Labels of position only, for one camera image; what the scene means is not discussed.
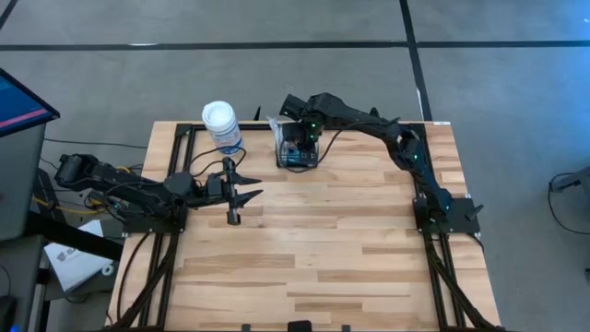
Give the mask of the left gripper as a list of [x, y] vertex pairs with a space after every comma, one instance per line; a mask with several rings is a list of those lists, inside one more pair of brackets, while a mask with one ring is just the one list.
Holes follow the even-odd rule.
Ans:
[[248, 178], [236, 172], [236, 162], [230, 157], [221, 160], [222, 171], [211, 173], [206, 180], [207, 197], [214, 204], [228, 203], [227, 222], [231, 226], [239, 226], [241, 216], [238, 208], [243, 208], [251, 199], [262, 194], [263, 189], [238, 194], [236, 185], [259, 184], [261, 180]]

